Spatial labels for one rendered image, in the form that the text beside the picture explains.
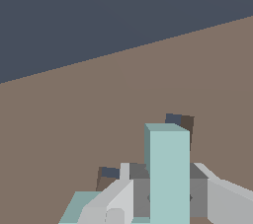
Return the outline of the light teal block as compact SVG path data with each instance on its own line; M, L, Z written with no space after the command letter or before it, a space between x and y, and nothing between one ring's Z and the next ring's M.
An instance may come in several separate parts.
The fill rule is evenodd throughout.
M190 224L190 132L175 123L144 126L144 164L150 177L150 217L131 224ZM74 193L58 224L77 224L101 191Z

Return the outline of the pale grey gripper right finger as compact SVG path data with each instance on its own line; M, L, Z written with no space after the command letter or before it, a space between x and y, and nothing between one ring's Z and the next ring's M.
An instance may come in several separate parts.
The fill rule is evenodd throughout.
M190 216L212 224L253 224L253 191L220 179L202 163L191 163Z

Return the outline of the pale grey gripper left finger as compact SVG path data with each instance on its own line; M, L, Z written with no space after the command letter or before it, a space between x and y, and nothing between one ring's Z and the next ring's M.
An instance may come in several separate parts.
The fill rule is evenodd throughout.
M150 217L150 177L145 164L121 163L120 178L81 211L77 224L131 224Z

